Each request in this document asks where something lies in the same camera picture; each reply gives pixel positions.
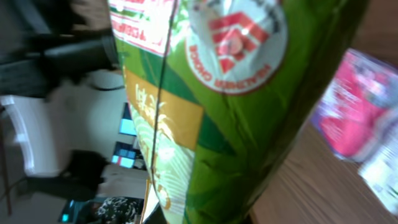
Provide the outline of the red purple pad pack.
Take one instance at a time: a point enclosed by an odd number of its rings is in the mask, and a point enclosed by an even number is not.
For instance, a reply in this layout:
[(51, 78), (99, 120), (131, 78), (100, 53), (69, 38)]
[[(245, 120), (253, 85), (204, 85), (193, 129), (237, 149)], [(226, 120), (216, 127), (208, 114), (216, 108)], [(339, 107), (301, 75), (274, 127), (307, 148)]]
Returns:
[(397, 106), (397, 68), (349, 49), (312, 116), (312, 124), (340, 159), (372, 153), (376, 123)]

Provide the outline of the green juice carton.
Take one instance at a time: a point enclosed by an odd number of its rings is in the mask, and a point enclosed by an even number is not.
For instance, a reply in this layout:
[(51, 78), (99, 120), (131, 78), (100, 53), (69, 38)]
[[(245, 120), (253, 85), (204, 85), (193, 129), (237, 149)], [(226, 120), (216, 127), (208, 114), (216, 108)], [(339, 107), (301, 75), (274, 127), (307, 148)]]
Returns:
[(137, 138), (168, 223), (241, 223), (368, 6), (110, 1)]

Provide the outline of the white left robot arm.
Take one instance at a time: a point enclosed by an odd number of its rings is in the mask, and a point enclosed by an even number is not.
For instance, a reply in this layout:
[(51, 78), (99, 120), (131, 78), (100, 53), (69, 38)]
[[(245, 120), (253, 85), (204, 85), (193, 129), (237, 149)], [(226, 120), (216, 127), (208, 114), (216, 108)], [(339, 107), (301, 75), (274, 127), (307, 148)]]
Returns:
[(1, 64), (1, 105), (29, 190), (76, 201), (145, 197), (146, 166), (111, 30), (31, 37)]

